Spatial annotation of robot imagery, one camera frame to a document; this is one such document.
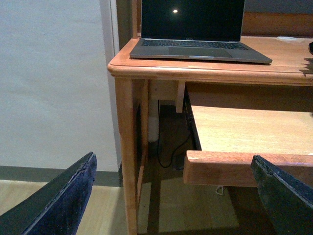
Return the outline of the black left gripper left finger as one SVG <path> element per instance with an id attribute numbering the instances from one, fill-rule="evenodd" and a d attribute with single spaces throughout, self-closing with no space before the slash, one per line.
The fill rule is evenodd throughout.
<path id="1" fill-rule="evenodd" d="M 88 153 L 27 199 L 1 215 L 2 235 L 74 235 L 87 207 L 97 169 Z"/>

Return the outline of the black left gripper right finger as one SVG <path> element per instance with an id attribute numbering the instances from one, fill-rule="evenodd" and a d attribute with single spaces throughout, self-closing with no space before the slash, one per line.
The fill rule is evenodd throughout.
<path id="1" fill-rule="evenodd" d="M 258 194 L 278 235 L 313 233 L 313 188 L 254 155 L 251 169 Z"/>

